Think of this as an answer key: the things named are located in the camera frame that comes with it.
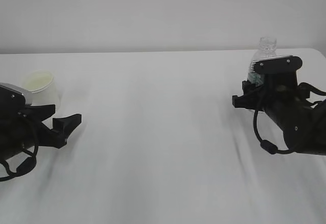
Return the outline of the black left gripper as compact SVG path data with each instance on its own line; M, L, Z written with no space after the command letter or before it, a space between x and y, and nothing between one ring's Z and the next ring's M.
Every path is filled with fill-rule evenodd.
M55 112L54 104L26 105L18 112L17 144L21 149L32 146L60 149L67 145L70 134L82 123L82 115L54 118L50 129L43 121L52 117Z

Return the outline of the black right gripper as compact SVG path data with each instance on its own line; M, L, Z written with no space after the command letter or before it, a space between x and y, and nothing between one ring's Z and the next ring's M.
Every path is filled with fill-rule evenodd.
M298 84L294 79L268 79L254 87L242 83L243 95L232 97L236 108L263 111L268 115L308 115L311 113L309 84Z

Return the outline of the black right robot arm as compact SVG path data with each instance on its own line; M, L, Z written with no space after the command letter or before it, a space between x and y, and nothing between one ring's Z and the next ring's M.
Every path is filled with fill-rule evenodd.
M242 91L242 96L232 96L232 104L254 111L253 129L262 149L272 155L325 155L325 101L307 100L311 93L324 96L325 92L306 82L298 83L294 72L266 74L258 87L243 81ZM283 132L285 150L260 136L257 122L260 111Z

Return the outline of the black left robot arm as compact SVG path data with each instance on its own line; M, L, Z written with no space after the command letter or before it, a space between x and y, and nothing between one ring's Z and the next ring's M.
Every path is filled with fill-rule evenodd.
M1 99L1 158L9 159L38 143L40 147L61 148L81 124L81 114L53 118L52 128L43 121L55 113L55 105L30 106Z

